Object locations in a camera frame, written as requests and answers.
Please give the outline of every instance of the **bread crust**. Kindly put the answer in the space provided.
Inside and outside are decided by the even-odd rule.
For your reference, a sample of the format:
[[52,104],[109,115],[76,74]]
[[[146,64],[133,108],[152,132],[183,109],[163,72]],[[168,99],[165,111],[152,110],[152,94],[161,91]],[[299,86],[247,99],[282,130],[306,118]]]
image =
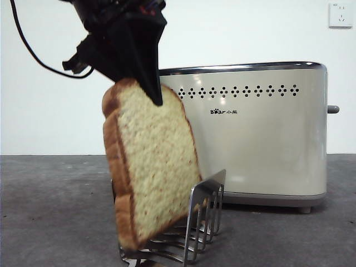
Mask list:
[[[115,85],[113,85],[104,94],[102,100],[102,111],[106,118],[103,125],[103,138],[109,169],[112,176],[118,240],[121,246],[126,250],[137,250],[143,248],[147,242],[146,239],[139,240],[135,231],[134,191],[130,184],[130,173],[127,167],[125,148],[121,139],[120,127],[117,123],[118,115],[120,113],[121,108],[120,98],[118,97],[118,95],[125,88],[133,86],[135,84],[138,83],[133,78],[124,78],[117,82]],[[171,92],[180,101],[176,93],[173,90],[171,90]],[[185,114],[184,106],[182,103],[181,108]],[[186,116],[185,120],[189,124],[191,136],[194,139],[190,123]],[[194,152],[197,163],[197,153],[195,144]],[[165,229],[172,226],[175,222],[181,220],[186,216],[187,214],[184,214],[180,217],[172,218],[170,221],[165,223],[160,229],[158,229],[158,231],[152,233],[151,237],[149,238],[153,238],[156,234],[163,232]]]

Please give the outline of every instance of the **bread crumb texture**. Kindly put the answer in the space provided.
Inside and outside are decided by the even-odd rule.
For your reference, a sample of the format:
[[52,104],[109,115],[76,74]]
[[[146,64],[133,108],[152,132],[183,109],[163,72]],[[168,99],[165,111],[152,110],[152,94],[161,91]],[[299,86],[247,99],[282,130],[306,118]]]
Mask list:
[[162,87],[155,106],[138,83],[119,93],[118,129],[133,190],[139,243],[185,216],[192,186],[200,180],[194,141],[183,105]]

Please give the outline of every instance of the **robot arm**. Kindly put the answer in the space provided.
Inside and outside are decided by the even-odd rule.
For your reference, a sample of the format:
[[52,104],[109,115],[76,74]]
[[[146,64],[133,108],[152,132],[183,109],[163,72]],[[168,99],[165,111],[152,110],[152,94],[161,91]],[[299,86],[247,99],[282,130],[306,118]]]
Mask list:
[[167,24],[163,0],[62,0],[74,5],[88,36],[65,70],[92,66],[114,82],[134,77],[154,104],[162,105],[158,42]]

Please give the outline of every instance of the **toaster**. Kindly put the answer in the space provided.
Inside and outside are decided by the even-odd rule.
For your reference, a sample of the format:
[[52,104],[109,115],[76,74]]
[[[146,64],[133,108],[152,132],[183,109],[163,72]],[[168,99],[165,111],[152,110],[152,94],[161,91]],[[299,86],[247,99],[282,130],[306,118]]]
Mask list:
[[[298,207],[327,191],[327,69],[314,62],[160,70],[181,98],[203,177],[226,169],[224,202]],[[329,106],[329,113],[337,113]]]

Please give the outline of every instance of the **wire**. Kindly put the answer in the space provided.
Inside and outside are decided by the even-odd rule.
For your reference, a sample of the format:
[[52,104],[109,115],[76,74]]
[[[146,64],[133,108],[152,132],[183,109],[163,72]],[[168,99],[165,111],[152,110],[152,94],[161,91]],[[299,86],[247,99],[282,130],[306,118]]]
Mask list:
[[69,77],[69,78],[74,78],[74,79],[84,79],[84,78],[88,77],[88,76],[94,71],[94,68],[92,67],[86,74],[81,75],[81,76],[76,76],[76,75],[66,74],[66,73],[64,73],[64,72],[55,70],[54,68],[51,68],[50,66],[44,64],[44,63],[36,56],[36,54],[34,53],[34,51],[32,50],[32,48],[29,46],[28,42],[26,41],[25,36],[23,35],[23,32],[22,32],[22,30],[21,30],[21,26],[20,26],[20,23],[19,23],[18,17],[17,17],[17,11],[16,11],[16,6],[15,6],[15,1],[14,1],[14,0],[10,0],[10,3],[11,3],[12,14],[13,14],[13,18],[14,18],[14,20],[15,20],[15,24],[16,24],[16,28],[17,28],[18,34],[20,35],[21,40],[22,40],[23,44],[26,46],[27,50],[28,50],[29,53],[32,55],[32,57],[34,58],[34,60],[37,61],[38,64],[40,64],[42,67],[46,68],[47,70],[50,70],[50,71],[53,71],[53,72],[55,72],[55,73],[57,73],[57,74],[59,74],[59,75],[63,75],[63,76],[66,76],[66,77]]

